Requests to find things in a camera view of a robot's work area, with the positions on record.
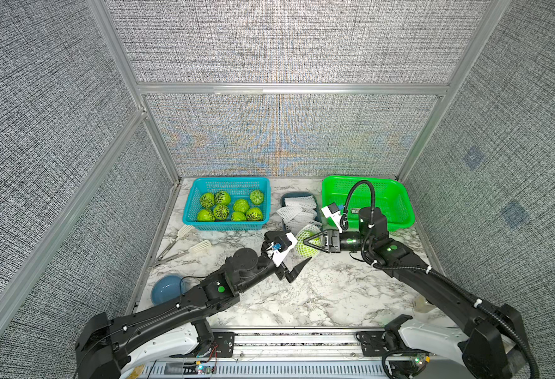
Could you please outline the green custard apple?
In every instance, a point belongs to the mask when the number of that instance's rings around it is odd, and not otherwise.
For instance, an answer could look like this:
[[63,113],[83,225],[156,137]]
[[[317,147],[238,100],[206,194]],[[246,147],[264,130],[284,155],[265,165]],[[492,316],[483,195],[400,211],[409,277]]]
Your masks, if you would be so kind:
[[313,246],[322,246],[319,237],[311,238],[313,235],[317,234],[317,232],[313,231],[301,231],[297,237],[297,251],[301,257],[314,257],[315,255],[320,252],[319,250],[310,247]]

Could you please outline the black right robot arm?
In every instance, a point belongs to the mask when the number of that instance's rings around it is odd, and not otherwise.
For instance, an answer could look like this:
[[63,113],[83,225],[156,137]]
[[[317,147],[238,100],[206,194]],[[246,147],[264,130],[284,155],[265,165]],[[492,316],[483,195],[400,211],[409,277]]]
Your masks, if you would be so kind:
[[389,378],[411,378],[424,369],[430,355],[459,363],[476,378],[512,378],[528,367],[530,377],[540,370],[528,342],[521,314],[462,288],[415,252],[390,237],[387,218],[379,208],[360,209],[359,229],[343,227],[345,216],[330,205],[326,212],[336,229],[304,238],[310,249],[327,254],[359,251],[361,261],[413,288],[446,314],[458,327],[449,333],[401,315],[384,328],[379,344],[383,372]]

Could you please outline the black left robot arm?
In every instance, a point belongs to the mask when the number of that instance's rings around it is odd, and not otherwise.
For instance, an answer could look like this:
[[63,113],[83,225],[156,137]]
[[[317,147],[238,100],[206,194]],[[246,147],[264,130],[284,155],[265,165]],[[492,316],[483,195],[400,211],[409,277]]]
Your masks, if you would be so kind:
[[241,248],[174,300],[122,317],[91,317],[75,344],[76,378],[118,378],[135,361],[135,350],[183,325],[198,325],[237,304],[242,293],[271,275],[295,281],[304,268],[284,260],[297,245],[291,232],[267,232],[260,252]]

